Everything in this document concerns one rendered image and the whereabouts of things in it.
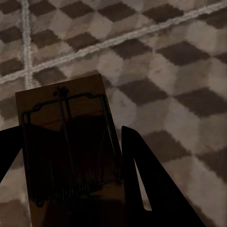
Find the mousetrap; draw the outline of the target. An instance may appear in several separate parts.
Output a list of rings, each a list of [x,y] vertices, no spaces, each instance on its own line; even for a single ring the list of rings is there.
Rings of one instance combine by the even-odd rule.
[[[101,74],[15,93],[32,227],[127,227]]]

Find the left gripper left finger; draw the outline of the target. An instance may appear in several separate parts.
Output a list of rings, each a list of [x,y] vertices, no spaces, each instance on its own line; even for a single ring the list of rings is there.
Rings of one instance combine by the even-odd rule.
[[[24,145],[21,126],[0,131],[0,182]]]

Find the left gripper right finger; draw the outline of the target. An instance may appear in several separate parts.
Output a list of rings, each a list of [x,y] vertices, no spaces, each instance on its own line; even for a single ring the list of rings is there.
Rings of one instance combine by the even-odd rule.
[[[206,227],[140,134],[122,126],[127,227]],[[137,171],[152,211],[143,207]]]

